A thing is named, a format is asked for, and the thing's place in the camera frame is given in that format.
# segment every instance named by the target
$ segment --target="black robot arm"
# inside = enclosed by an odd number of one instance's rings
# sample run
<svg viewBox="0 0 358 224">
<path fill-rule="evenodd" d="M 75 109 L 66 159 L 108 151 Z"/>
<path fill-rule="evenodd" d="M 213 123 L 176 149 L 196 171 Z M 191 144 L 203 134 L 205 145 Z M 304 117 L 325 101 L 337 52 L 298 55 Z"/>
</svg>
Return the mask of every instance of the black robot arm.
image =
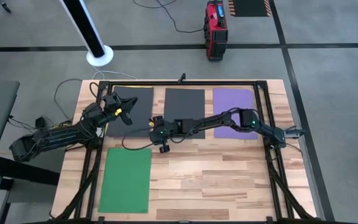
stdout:
<svg viewBox="0 0 358 224">
<path fill-rule="evenodd" d="M 240 117 L 239 125 L 232 120 L 232 115 L 234 114 L 238 114 Z M 279 148 L 286 146 L 284 130 L 267 126 L 258 118 L 255 111 L 250 109 L 232 108 L 207 118 L 175 119 L 173 122 L 165 121 L 162 116 L 156 116 L 150 120 L 150 126 L 153 128 L 153 131 L 149 134 L 150 140 L 154 145 L 162 145 L 160 147 L 161 153 L 170 150 L 167 145 L 167 139 L 171 139 L 174 143 L 179 143 L 199 131 L 221 126 L 230 127 L 241 133 L 255 131 L 268 138 L 271 144 Z"/>
<path fill-rule="evenodd" d="M 126 125 L 131 125 L 129 113 L 134 107 L 137 97 L 122 99 L 115 92 L 103 98 L 104 107 L 97 103 L 88 105 L 81 119 L 74 125 L 59 126 L 53 129 L 39 129 L 34 134 L 22 136 L 14 141 L 9 149 L 15 161 L 26 162 L 41 152 L 58 149 L 74 144 L 83 144 L 87 149 L 96 149 L 102 144 L 96 134 L 97 128 L 121 117 Z"/>
</svg>

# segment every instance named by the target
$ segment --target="red power station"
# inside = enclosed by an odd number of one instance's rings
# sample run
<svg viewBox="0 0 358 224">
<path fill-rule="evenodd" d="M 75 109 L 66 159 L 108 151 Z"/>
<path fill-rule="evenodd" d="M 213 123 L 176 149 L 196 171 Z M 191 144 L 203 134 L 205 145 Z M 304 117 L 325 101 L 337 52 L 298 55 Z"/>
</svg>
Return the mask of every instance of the red power station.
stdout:
<svg viewBox="0 0 358 224">
<path fill-rule="evenodd" d="M 222 60 L 227 45 L 227 24 L 222 0 L 207 3 L 204 38 L 208 60 Z"/>
</svg>

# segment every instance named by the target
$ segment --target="concrete floor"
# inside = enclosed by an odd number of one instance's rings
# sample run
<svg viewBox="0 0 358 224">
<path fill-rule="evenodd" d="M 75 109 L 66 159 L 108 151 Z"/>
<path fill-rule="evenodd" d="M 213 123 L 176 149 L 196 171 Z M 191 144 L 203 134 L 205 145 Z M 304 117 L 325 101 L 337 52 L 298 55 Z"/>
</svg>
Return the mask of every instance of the concrete floor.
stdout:
<svg viewBox="0 0 358 224">
<path fill-rule="evenodd" d="M 137 1 L 155 5 L 154 0 Z M 162 9 L 144 9 L 128 0 L 85 2 L 105 44 L 203 42 L 200 33 L 175 32 Z M 7 14 L 0 7 L 0 47 L 83 45 L 59 1 L 7 3 L 13 13 Z M 358 0 L 275 3 L 288 43 L 358 42 Z M 205 4 L 204 0 L 178 0 L 168 9 L 180 28 L 199 29 Z M 227 23 L 232 44 L 278 43 L 271 17 L 229 16 Z M 21 83 L 12 115 L 26 123 L 33 123 L 41 114 L 56 123 L 62 121 L 64 117 L 53 103 L 54 90 L 68 78 L 92 77 L 94 69 L 86 63 L 85 53 L 0 52 L 0 80 Z M 338 221 L 358 222 L 358 49 L 291 49 L 290 57 L 334 216 Z M 123 50 L 115 51 L 113 62 L 103 69 L 137 78 L 178 78 L 186 72 L 188 78 L 283 79 L 294 118 L 298 119 L 280 49 L 229 49 L 220 63 L 208 62 L 204 50 Z M 73 82 L 60 89 L 58 100 L 68 114 L 74 112 L 79 88 L 79 83 Z M 10 143 L 23 134 L 25 130 L 7 125 L 0 154 L 9 157 Z M 53 151 L 31 163 L 60 170 L 62 158 L 62 151 Z M 50 186 L 16 183 L 9 200 L 19 203 L 12 204 L 6 223 L 46 220 L 54 193 Z"/>
</svg>

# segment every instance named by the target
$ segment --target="dark gray square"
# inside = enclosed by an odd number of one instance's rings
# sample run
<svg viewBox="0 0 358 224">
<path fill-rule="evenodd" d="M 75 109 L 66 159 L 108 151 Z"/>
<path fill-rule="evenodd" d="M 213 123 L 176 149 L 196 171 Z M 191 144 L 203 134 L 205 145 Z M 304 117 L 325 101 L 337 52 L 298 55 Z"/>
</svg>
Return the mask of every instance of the dark gray square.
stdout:
<svg viewBox="0 0 358 224">
<path fill-rule="evenodd" d="M 204 90 L 165 90 L 164 119 L 200 119 L 205 117 Z M 193 135 L 193 139 L 204 139 L 205 132 L 200 131 Z"/>
<path fill-rule="evenodd" d="M 149 127 L 149 118 L 151 118 L 153 110 L 154 89 L 115 86 L 114 91 L 121 98 L 136 96 L 138 99 L 130 113 L 130 118 L 132 119 L 133 124 L 128 126 L 124 124 L 120 118 L 118 118 L 117 120 L 109 123 L 107 136 L 122 137 L 130 131 Z M 149 131 L 139 131 L 130 134 L 128 137 L 147 138 L 148 136 Z"/>
</svg>

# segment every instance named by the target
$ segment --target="wooden tabletop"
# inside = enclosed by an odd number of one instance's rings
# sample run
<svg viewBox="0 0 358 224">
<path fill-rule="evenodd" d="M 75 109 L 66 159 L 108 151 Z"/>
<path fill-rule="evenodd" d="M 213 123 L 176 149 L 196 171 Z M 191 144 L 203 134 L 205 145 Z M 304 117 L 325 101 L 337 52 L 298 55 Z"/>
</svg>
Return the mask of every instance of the wooden tabletop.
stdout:
<svg viewBox="0 0 358 224">
<path fill-rule="evenodd" d="M 89 88 L 89 84 L 94 81 L 85 80 L 82 83 L 75 111 L 75 122 L 80 118 L 83 109 L 95 101 Z M 267 83 L 276 126 L 288 128 L 293 125 L 293 120 L 284 83 L 282 80 L 267 80 Z M 152 114 L 162 115 L 167 86 L 153 87 Z M 254 91 L 251 86 L 168 86 L 168 88 L 204 89 L 205 116 L 213 115 L 212 90 L 218 87 Z M 263 107 L 265 120 L 268 123 L 267 112 L 265 106 Z M 287 142 L 299 147 L 295 139 L 289 139 Z M 149 139 L 131 139 L 126 146 L 138 147 L 149 143 Z M 106 220 L 132 221 L 262 221 L 267 216 L 275 216 L 262 137 L 258 136 L 258 140 L 215 139 L 213 129 L 206 131 L 206 139 L 189 139 L 181 144 L 171 144 L 171 151 L 166 154 L 160 154 L 158 146 L 151 147 L 153 153 L 148 213 L 98 213 L 107 150 L 110 147 L 120 146 L 121 138 L 106 137 L 104 140 L 93 220 L 104 216 Z M 315 215 L 300 152 L 294 147 L 287 146 L 282 149 L 282 156 L 291 192 L 306 211 Z M 73 150 L 65 154 L 52 208 L 53 216 L 59 215 L 76 194 L 84 158 L 85 149 Z M 82 217 L 86 213 L 88 193 L 89 191 L 84 197 Z M 285 215 L 284 199 L 280 190 L 279 194 L 281 208 Z"/>
</svg>

